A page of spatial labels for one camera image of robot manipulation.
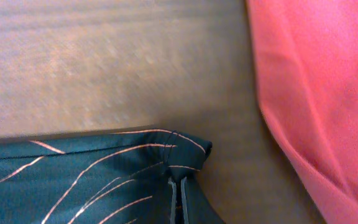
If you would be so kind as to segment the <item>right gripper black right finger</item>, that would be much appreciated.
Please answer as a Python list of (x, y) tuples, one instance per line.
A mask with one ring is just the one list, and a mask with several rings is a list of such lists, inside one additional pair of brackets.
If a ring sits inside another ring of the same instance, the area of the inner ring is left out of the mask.
[(188, 217), (188, 206), (187, 206), (187, 199), (186, 199), (186, 183), (187, 178), (181, 180), (181, 202), (182, 202), (182, 210), (183, 210), (183, 223), (189, 224), (189, 217)]

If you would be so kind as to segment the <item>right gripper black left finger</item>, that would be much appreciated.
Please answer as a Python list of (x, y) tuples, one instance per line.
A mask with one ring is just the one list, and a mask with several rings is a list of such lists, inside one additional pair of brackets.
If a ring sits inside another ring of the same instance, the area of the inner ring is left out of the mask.
[(175, 224), (176, 208), (177, 208), (177, 185), (171, 177), (168, 179), (168, 183), (172, 188), (172, 198), (170, 204), (170, 224)]

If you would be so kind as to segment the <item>black printed jersey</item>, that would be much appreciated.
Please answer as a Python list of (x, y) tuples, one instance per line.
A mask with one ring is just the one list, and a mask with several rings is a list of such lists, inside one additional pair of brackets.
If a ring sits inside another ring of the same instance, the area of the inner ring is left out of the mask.
[(209, 141), (166, 129), (0, 144), (0, 223), (221, 223), (195, 179)]

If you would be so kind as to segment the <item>red orange shirt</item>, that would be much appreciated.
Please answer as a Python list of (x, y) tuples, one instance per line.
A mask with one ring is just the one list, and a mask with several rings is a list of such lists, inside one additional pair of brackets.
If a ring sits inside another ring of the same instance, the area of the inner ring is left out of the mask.
[(358, 0), (248, 1), (258, 101), (328, 223), (358, 223)]

